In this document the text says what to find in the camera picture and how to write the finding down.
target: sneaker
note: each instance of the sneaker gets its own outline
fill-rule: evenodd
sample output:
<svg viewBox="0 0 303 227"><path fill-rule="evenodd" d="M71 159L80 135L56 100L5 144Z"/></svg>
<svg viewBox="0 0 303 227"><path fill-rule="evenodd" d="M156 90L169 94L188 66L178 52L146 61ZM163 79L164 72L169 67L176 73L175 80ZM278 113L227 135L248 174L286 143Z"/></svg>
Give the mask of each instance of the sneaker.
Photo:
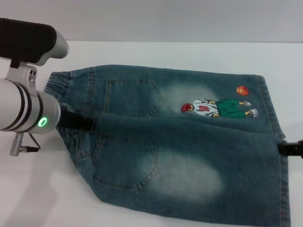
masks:
<svg viewBox="0 0 303 227"><path fill-rule="evenodd" d="M251 103L249 102L249 101L240 101L240 102L243 102L244 103L244 105L246 105L246 106L251 106Z"/></svg>
<svg viewBox="0 0 303 227"><path fill-rule="evenodd" d="M258 115L258 111L256 109L251 109L250 110L250 116L256 117Z"/></svg>

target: jeans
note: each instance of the jeans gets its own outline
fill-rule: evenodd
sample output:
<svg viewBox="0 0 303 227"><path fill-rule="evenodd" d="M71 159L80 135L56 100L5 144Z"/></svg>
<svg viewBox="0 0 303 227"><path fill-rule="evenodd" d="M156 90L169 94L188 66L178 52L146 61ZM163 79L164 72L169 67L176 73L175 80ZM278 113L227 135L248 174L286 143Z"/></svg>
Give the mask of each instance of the jeans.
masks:
<svg viewBox="0 0 303 227"><path fill-rule="evenodd" d="M171 218L289 227L287 158L256 75L107 65L54 72L45 92L97 118L57 127L103 202Z"/></svg>

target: back pocket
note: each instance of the back pocket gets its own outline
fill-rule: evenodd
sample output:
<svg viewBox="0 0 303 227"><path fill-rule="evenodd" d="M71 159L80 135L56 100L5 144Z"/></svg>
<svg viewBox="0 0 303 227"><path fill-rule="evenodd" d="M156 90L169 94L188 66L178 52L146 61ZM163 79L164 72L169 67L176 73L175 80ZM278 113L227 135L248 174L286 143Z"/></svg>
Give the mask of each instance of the back pocket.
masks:
<svg viewBox="0 0 303 227"><path fill-rule="evenodd" d="M150 79L107 79L104 112L129 117L152 117L163 102Z"/></svg>
<svg viewBox="0 0 303 227"><path fill-rule="evenodd" d="M93 180L103 186L138 192L157 173L152 141L101 134L92 157Z"/></svg>

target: white wall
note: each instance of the white wall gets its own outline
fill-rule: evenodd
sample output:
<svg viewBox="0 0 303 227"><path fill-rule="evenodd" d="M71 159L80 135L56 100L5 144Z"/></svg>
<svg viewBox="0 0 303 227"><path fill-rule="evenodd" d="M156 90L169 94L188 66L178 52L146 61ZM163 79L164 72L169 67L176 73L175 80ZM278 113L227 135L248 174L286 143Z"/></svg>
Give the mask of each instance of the white wall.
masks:
<svg viewBox="0 0 303 227"><path fill-rule="evenodd" d="M302 0L0 0L68 40L302 42Z"/></svg>

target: white table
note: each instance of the white table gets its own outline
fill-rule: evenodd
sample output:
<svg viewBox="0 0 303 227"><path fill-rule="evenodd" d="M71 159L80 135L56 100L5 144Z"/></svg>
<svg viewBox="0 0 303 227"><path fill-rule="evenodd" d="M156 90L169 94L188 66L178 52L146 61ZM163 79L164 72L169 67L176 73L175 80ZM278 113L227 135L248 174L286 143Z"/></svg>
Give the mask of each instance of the white table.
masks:
<svg viewBox="0 0 303 227"><path fill-rule="evenodd" d="M303 139L303 44L127 43L71 41L70 53L38 68L37 89L52 71L104 64L219 73L259 74L267 86L287 140ZM9 61L0 60L0 77ZM38 153L9 156L14 134L0 132L0 226L4 227L217 227L164 218L100 202L77 173L56 130L37 135ZM24 144L32 145L25 136ZM303 160L289 158L293 227L303 223Z"/></svg>

